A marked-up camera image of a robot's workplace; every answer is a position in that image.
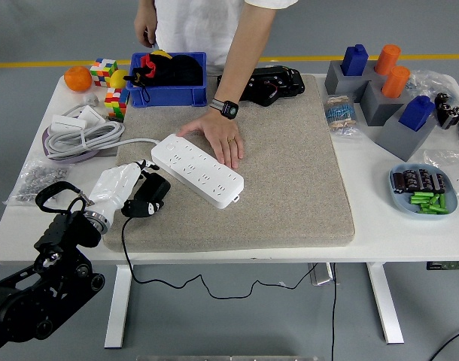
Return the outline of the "person's right hand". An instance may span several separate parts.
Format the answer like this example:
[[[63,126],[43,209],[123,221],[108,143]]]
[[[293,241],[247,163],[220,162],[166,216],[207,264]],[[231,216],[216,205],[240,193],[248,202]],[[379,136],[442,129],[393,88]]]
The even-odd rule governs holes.
[[[150,17],[147,14],[143,14],[142,16],[137,16],[134,20],[136,38],[139,43],[145,47],[154,47],[156,44],[156,28],[156,17]]]

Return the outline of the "person's left hand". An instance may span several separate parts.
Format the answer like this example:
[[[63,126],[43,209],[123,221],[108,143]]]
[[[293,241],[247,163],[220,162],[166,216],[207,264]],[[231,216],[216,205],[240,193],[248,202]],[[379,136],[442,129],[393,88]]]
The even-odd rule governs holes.
[[[204,135],[219,163],[232,169],[239,167],[239,161],[245,155],[245,145],[234,120],[225,118],[219,111],[211,108],[201,117],[184,124],[177,136],[183,137],[190,132]]]

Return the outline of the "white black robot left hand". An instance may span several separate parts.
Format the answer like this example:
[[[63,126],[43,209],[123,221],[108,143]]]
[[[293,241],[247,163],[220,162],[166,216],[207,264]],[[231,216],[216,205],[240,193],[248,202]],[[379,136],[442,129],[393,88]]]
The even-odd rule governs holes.
[[[89,196],[93,204],[84,212],[101,233],[111,228],[118,211],[128,218],[144,218],[161,209],[171,185],[161,175],[148,172],[147,167],[157,168],[142,160],[102,172]]]

